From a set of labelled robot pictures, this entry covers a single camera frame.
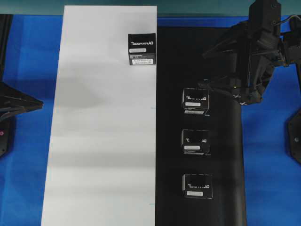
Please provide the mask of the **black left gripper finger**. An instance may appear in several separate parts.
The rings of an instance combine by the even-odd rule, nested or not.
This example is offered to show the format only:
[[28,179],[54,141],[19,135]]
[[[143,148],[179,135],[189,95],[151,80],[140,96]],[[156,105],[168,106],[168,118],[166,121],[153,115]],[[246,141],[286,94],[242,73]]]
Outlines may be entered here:
[[43,102],[39,101],[7,84],[0,83],[0,112],[34,111],[41,109]]

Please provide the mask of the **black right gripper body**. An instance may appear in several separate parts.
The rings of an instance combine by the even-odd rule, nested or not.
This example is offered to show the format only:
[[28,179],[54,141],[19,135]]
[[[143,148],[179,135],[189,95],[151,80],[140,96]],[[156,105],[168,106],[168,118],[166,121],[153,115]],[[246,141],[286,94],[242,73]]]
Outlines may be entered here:
[[237,52],[236,70],[231,75],[231,95],[240,105],[257,104],[274,72],[273,50]]

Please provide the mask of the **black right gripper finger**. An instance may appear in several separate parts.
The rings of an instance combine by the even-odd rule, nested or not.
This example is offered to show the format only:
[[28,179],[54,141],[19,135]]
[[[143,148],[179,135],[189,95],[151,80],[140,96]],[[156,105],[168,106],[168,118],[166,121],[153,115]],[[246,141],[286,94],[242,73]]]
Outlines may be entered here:
[[248,21],[242,21],[230,27],[221,37],[218,38],[216,43],[207,49],[203,54],[203,58],[213,57],[213,55],[226,47],[237,44],[238,40],[242,38],[248,29]]
[[198,81],[198,86],[228,97],[241,96],[241,80],[234,75],[222,75]]

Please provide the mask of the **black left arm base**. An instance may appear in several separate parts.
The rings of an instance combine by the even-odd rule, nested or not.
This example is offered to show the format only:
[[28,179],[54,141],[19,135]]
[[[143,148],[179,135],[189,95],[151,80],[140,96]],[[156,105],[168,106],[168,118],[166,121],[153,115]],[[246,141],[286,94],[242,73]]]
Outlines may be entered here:
[[7,155],[13,148],[16,119],[13,111],[0,114],[0,157]]

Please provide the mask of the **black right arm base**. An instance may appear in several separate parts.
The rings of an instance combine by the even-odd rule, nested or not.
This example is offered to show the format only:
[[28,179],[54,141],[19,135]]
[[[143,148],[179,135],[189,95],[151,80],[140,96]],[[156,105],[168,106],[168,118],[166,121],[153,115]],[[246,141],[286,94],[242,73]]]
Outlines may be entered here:
[[301,164],[301,109],[288,117],[285,122],[285,147],[287,154]]

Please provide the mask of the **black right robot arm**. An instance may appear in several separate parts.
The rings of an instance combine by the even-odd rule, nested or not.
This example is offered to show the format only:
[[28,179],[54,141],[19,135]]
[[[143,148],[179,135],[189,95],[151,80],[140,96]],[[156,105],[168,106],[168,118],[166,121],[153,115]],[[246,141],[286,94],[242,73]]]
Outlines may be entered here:
[[234,72],[203,79],[202,89],[229,96],[240,105],[262,101],[276,67],[296,66],[301,74],[301,17],[281,20],[281,4],[276,0],[256,0],[249,8],[248,20],[225,32],[202,57],[237,55]]

